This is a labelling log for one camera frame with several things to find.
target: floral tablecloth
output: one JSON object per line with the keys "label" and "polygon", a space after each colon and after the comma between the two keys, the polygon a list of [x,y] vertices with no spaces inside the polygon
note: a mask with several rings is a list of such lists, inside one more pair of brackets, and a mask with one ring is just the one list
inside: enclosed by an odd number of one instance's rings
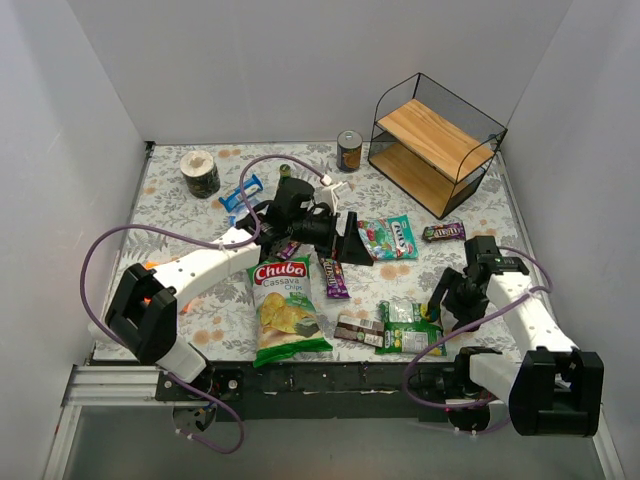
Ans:
{"label": "floral tablecloth", "polygon": [[[190,150],[206,150],[216,159],[221,189],[209,199],[189,194],[179,168],[181,157]],[[238,184],[240,170],[248,160],[265,154],[293,155],[320,167],[334,181],[348,182],[340,194],[340,211],[352,210],[360,219],[407,214],[414,236],[419,238],[427,225],[438,222],[422,206],[368,165],[363,152],[361,168],[351,174],[336,168],[336,145],[333,143],[269,143],[244,145],[156,146],[149,159],[146,175],[132,218],[133,223],[163,227],[190,237],[213,240],[229,228],[228,214],[217,200]],[[271,160],[255,166],[265,185],[262,199],[273,198],[278,182],[278,166]],[[301,167],[293,166],[293,176],[309,178]],[[494,161],[474,196],[455,210],[445,222],[462,221],[467,237],[476,234],[495,235],[498,244],[522,248],[521,233],[512,215],[507,192]],[[135,231],[128,234],[119,260],[115,279],[135,262],[164,263],[192,251],[193,246],[161,235]],[[374,318],[376,305],[382,299],[426,302],[447,266],[465,266],[462,241],[452,240],[427,245],[418,240],[417,260],[378,262],[373,267],[344,265],[348,300],[326,298],[322,272],[312,255],[311,270],[314,304],[323,313],[321,328],[334,349],[328,353],[302,353],[294,361],[408,361],[411,355],[375,355],[373,347],[333,338],[337,317],[341,312],[360,318]],[[312,253],[303,246],[300,254]],[[194,299],[188,311],[178,316],[179,334],[196,346],[210,360],[253,360],[257,345],[257,322],[249,279],[240,272]],[[455,320],[445,313],[445,330]],[[447,344],[451,360],[460,347],[492,346],[507,358],[519,359],[516,346],[502,319],[483,325],[475,333],[464,333]],[[94,360],[130,360],[133,356],[115,344],[97,343]],[[427,361],[443,357],[427,357]]]}

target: table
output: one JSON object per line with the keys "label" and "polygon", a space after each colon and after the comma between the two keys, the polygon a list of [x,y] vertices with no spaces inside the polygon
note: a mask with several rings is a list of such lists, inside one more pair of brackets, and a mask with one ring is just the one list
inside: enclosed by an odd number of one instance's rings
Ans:
{"label": "table", "polygon": [[[182,156],[190,150],[206,150],[216,159],[221,189],[209,199],[197,199],[189,194],[179,169]],[[363,164],[355,173],[343,173],[336,167],[335,143],[264,143],[244,145],[155,146],[148,160],[132,223],[166,228],[183,235],[213,240],[228,228],[228,214],[218,201],[238,184],[243,166],[265,154],[286,154],[312,163],[334,181],[348,182],[340,195],[340,211],[353,210],[360,219],[407,214],[414,236],[419,237],[427,225],[439,223],[435,217],[368,165],[366,146]],[[279,178],[280,160],[270,160],[255,166],[265,185],[260,198],[273,198]],[[311,178],[298,165],[292,167],[294,177]],[[518,222],[511,208],[500,165],[494,161],[480,188],[444,222],[462,221],[467,237],[477,234],[495,235],[499,245],[523,248]],[[136,262],[164,263],[194,249],[193,246],[161,235],[141,231],[131,232],[123,244],[114,269],[114,285],[122,272]],[[293,361],[394,361],[407,362],[411,355],[375,355],[373,347],[333,338],[340,313],[360,318],[375,318],[376,305],[382,299],[426,302],[440,275],[448,266],[461,269],[466,265],[461,241],[446,241],[427,245],[418,240],[416,260],[378,262],[373,267],[344,265],[349,300],[327,299],[321,269],[312,255],[311,282],[314,304],[323,313],[320,326],[333,345],[333,352],[300,353]],[[312,253],[303,246],[299,254]],[[445,330],[455,320],[443,316]],[[249,280],[244,272],[237,273],[194,299],[187,312],[178,316],[179,334],[192,342],[209,360],[251,361],[257,346],[257,321]],[[482,345],[497,348],[507,358],[517,361],[519,352],[502,319],[483,325],[475,333],[464,333],[447,344],[446,360],[451,361],[463,346]],[[115,344],[97,343],[93,360],[132,360],[133,355]],[[425,361],[442,361],[444,357],[426,357]]]}

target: green chip bag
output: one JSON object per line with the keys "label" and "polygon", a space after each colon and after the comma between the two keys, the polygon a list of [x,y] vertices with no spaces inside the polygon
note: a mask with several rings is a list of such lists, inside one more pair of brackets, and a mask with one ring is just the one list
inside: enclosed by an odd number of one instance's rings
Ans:
{"label": "green chip bag", "polygon": [[264,262],[247,270],[260,326],[254,367],[298,352],[332,350],[311,302],[309,257]]}
{"label": "green chip bag", "polygon": [[[377,354],[420,353],[442,338],[439,312],[428,312],[424,303],[383,300],[378,309],[384,323],[384,346],[376,348]],[[446,354],[444,344],[429,352],[439,357]]]}

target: gray wall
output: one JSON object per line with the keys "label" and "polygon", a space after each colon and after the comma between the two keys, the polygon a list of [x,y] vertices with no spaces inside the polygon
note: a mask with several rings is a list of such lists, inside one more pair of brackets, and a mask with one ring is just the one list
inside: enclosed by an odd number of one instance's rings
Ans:
{"label": "gray wall", "polygon": [[561,326],[605,361],[605,414],[640,477],[640,4],[576,0],[515,111],[505,157]]}
{"label": "gray wall", "polygon": [[69,0],[145,140],[367,137],[423,71],[506,122],[570,0]]}
{"label": "gray wall", "polygon": [[[126,219],[144,150],[64,0],[1,0],[0,31],[0,477],[32,479],[91,345],[80,263]],[[98,309],[114,250],[91,271]]]}

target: wooden shelf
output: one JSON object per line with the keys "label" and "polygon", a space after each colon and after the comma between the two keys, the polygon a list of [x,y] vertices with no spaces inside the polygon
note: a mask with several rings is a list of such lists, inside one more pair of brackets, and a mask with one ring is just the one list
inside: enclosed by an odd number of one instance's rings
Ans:
{"label": "wooden shelf", "polygon": [[436,217],[444,213],[451,191],[455,195],[467,186],[463,181],[454,189],[453,183],[400,143],[375,154],[370,162]]}
{"label": "wooden shelf", "polygon": [[[469,176],[493,156],[490,148],[478,147],[477,140],[415,98],[377,123],[454,183]],[[471,150],[473,152],[460,168],[458,177],[460,163]]]}

